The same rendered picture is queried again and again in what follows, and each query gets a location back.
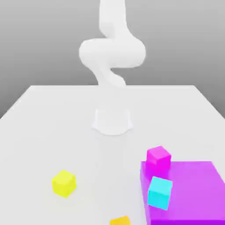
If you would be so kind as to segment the small magenta cube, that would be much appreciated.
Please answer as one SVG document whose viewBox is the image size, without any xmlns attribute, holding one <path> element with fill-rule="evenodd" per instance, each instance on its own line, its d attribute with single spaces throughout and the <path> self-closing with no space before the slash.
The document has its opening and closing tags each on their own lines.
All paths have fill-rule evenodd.
<svg viewBox="0 0 225 225">
<path fill-rule="evenodd" d="M 148 149 L 146 167 L 156 173 L 167 173 L 171 167 L 171 154 L 161 145 Z"/>
</svg>

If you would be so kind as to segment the small yellow cube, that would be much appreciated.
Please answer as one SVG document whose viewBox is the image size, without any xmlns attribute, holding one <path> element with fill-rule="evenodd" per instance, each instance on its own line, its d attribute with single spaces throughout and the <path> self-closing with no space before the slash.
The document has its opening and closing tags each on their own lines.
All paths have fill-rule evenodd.
<svg viewBox="0 0 225 225">
<path fill-rule="evenodd" d="M 52 179 L 53 192 L 67 198 L 76 189 L 76 177 L 65 170 Z"/>
</svg>

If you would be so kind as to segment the small cyan cube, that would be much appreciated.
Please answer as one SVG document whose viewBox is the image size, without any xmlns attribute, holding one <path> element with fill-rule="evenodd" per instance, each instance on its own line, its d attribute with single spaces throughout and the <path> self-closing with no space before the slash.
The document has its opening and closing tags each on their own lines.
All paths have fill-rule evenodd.
<svg viewBox="0 0 225 225">
<path fill-rule="evenodd" d="M 148 189 L 147 204 L 162 210 L 168 210 L 173 182 L 153 176 Z"/>
</svg>

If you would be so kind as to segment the small orange cube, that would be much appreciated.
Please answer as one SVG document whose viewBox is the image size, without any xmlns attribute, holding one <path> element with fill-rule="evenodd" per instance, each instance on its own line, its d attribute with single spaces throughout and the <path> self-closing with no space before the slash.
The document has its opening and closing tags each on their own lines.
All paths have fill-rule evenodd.
<svg viewBox="0 0 225 225">
<path fill-rule="evenodd" d="M 131 225 L 131 222 L 128 216 L 122 216 L 110 220 L 109 225 Z"/>
</svg>

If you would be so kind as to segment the large purple box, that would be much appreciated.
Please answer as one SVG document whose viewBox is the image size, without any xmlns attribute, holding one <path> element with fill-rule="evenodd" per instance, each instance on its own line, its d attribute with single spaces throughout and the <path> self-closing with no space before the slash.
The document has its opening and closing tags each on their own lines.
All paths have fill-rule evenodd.
<svg viewBox="0 0 225 225">
<path fill-rule="evenodd" d="M 168 210 L 147 204 L 153 176 L 173 182 Z M 146 225 L 225 225 L 225 183 L 211 161 L 172 161 L 166 173 L 142 161 L 140 180 Z"/>
</svg>

